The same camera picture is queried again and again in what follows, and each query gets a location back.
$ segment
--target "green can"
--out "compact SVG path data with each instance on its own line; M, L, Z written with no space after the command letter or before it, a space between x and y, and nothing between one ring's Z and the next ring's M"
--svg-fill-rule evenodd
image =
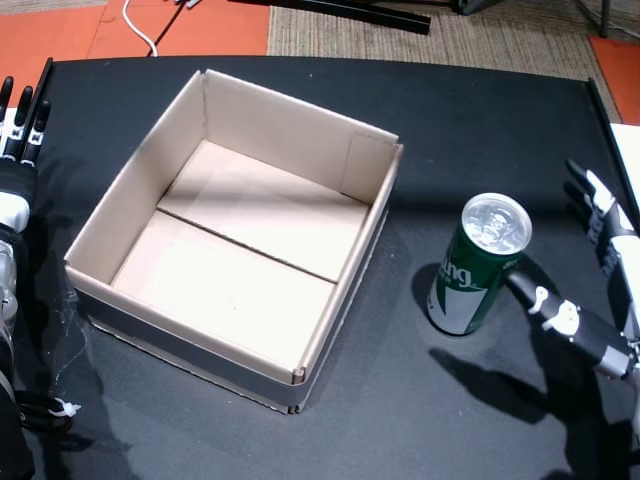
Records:
M531 240L531 219L499 193L467 202L427 298L431 321L453 335L476 330Z

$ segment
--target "carpet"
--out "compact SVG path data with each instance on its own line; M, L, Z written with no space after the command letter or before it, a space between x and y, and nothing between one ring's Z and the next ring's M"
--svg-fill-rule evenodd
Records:
M0 15L106 5L107 0L0 0Z
M637 29L639 2L612 3L612 21ZM609 118L620 121L589 43L588 34L596 33L597 28L573 1L507 0L469 17L438 7L402 8L430 14L429 35L273 7L268 54L424 62L576 80L593 78Z

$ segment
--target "robotic arm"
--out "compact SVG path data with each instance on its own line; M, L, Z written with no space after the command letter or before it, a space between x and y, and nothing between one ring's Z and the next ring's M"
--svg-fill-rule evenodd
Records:
M636 390L632 426L640 438L640 238L615 197L592 171L573 160L567 167L579 186L569 189L570 196L585 215L587 237L608 278L615 327L521 270L512 271L506 283L543 330L573 345L605 375L631 383Z

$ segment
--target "black tabletop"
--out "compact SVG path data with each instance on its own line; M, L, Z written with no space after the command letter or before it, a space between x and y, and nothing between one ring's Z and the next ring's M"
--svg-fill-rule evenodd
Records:
M196 69L214 68L399 134L390 213L300 415L285 416L90 327L63 255ZM573 157L618 190L584 82L435 65L293 58L58 63L17 328L21 383L82 405L65 438L28 435L38 478L632 478L633 392L529 324L507 291L464 338L423 313L472 195L530 212L530 257L609 317L606 283L567 209Z

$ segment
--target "open cardboard box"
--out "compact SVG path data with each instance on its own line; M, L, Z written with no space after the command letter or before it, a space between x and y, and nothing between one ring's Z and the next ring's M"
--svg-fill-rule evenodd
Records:
M282 411L317 378L384 222L397 136L197 72L69 249L92 323Z

